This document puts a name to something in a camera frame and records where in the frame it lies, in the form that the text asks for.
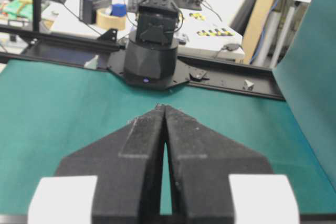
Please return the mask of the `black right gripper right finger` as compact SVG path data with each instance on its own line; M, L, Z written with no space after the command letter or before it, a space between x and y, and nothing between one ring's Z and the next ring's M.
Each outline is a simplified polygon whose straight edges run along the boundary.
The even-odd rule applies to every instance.
M165 108L173 199L187 223L299 223L289 179L263 154Z

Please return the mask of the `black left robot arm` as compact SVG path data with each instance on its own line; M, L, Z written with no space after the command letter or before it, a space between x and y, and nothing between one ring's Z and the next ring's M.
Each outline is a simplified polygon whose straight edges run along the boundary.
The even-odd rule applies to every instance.
M124 52L109 68L129 84L165 89L174 83L179 9L171 0L144 0ZM43 177L28 223L140 223L160 212L165 107L63 157Z

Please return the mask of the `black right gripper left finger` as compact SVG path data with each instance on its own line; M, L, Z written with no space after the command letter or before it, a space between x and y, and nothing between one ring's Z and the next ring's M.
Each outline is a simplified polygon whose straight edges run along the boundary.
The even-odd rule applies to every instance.
M65 156L40 179L29 223L139 223L160 209L165 107Z

